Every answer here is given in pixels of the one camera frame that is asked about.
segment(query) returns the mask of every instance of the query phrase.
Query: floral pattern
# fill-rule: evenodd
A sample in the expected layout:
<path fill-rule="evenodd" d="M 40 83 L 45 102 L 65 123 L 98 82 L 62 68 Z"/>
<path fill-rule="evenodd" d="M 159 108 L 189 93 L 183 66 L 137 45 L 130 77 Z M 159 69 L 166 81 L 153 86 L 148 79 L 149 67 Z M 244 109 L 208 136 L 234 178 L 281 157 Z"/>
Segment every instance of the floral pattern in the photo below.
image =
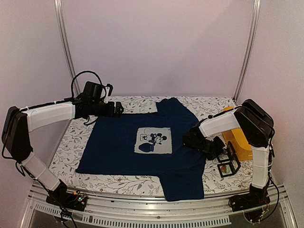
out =
<path fill-rule="evenodd" d="M 124 113 L 156 112 L 155 102 L 168 97 L 124 96 L 111 97 L 112 101 L 120 101 Z M 231 98 L 213 97 L 177 97 L 178 100 L 192 111 L 197 118 L 203 119 L 216 114 L 224 107 L 234 106 Z M 123 176 L 123 175 L 91 175 L 75 172 L 82 157 L 93 125 L 85 126 L 86 120 L 72 120 L 50 164 L 50 170 L 67 186 L 88 191 L 108 192 L 117 194 L 163 196 L 162 186 L 158 177 L 154 176 Z M 241 161 L 240 170 L 230 177 L 221 178 L 217 159 L 206 161 L 203 174 L 205 195 L 232 192 L 248 189 L 252 178 L 252 160 Z"/>

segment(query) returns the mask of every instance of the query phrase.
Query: mickey mouse print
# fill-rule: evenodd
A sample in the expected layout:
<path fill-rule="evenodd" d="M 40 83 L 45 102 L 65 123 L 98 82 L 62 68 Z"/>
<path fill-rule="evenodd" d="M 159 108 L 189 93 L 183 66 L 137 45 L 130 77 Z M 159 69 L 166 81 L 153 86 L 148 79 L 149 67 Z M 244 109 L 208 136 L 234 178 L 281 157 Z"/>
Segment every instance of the mickey mouse print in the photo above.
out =
<path fill-rule="evenodd" d="M 170 128 L 142 127 L 137 131 L 135 153 L 172 153 Z"/>

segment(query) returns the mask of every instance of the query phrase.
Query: yellow object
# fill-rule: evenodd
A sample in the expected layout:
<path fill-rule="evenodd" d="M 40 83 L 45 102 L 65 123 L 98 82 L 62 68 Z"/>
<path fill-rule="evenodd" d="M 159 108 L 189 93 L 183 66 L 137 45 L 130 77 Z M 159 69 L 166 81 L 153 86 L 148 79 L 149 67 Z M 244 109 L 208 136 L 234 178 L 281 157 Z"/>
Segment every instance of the yellow object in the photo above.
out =
<path fill-rule="evenodd" d="M 224 108 L 224 111 L 232 109 L 233 107 Z M 237 128 L 230 131 L 223 132 L 223 136 L 226 144 L 231 141 L 233 148 L 237 153 L 237 158 L 239 161 L 245 161 L 252 159 L 251 146 L 242 131 L 242 129 Z"/>

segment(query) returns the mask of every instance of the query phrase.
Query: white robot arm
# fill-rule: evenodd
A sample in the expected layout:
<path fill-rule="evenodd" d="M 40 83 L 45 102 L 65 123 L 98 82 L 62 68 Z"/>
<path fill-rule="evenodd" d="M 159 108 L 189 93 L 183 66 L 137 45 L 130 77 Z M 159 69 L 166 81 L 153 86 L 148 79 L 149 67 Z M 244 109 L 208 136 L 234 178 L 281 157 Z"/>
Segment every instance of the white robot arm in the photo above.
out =
<path fill-rule="evenodd" d="M 9 109 L 2 132 L 2 156 L 15 160 L 16 164 L 20 164 L 21 170 L 24 169 L 47 189 L 51 194 L 47 202 L 81 211 L 86 206 L 86 200 L 83 198 L 75 200 L 75 196 L 67 192 L 65 183 L 59 180 L 35 155 L 30 145 L 29 132 L 63 120 L 85 118 L 89 121 L 90 115 L 119 117 L 124 111 L 121 103 L 107 101 L 112 89 L 110 84 L 103 86 L 87 82 L 84 91 L 76 98 L 66 98 L 62 101 L 24 109 L 17 107 Z M 5 147 L 11 157 L 4 156 Z"/>
<path fill-rule="evenodd" d="M 267 187 L 268 172 L 272 164 L 274 136 L 273 119 L 254 101 L 246 100 L 241 106 L 221 112 L 200 121 L 183 137 L 185 146 L 198 149 L 206 155 L 214 153 L 213 142 L 207 140 L 214 134 L 241 128 L 251 145 L 253 153 L 253 177 L 247 196 L 234 196 L 231 206 L 234 211 L 248 209 L 269 203 Z"/>

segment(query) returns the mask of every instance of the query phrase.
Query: navy blue t-shirt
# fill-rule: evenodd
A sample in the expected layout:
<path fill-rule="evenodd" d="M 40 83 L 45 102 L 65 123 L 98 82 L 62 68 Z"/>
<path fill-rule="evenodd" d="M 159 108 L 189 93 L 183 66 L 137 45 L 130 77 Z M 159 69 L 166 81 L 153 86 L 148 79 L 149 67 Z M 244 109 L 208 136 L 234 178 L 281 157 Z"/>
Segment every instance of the navy blue t-shirt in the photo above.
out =
<path fill-rule="evenodd" d="M 176 98 L 156 106 L 150 114 L 99 117 L 76 172 L 157 176 L 167 201 L 204 198 L 206 157 L 182 144 L 197 118 Z"/>

